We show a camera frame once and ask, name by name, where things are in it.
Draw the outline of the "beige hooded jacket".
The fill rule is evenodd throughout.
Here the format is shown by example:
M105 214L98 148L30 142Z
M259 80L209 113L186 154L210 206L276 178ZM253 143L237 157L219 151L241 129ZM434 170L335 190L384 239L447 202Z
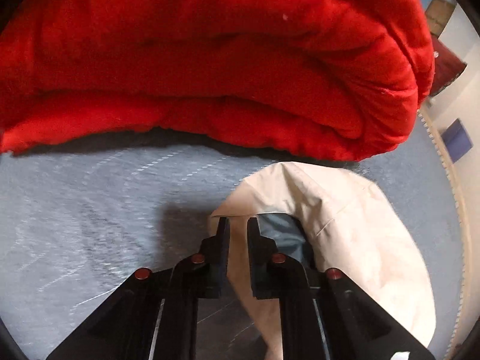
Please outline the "beige hooded jacket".
M251 291L247 221L256 218L278 250L335 267L428 345L436 328L434 295L424 259L387 197L372 182L341 168L282 162L249 175L211 214L230 222L227 276L267 344L281 359L278 303L257 301Z

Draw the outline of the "red folded blanket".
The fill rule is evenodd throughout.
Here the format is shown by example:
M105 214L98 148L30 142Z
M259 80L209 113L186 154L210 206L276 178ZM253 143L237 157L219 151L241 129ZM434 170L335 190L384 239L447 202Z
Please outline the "red folded blanket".
M1 0L1 151L154 127L320 160L408 139L419 0Z

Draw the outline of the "dark red cushion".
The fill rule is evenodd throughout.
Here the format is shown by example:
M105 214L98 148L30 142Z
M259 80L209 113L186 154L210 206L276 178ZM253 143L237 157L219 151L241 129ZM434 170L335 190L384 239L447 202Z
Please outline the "dark red cushion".
M430 96L434 97L450 86L466 69L467 63L446 47L438 38L432 37L435 70Z

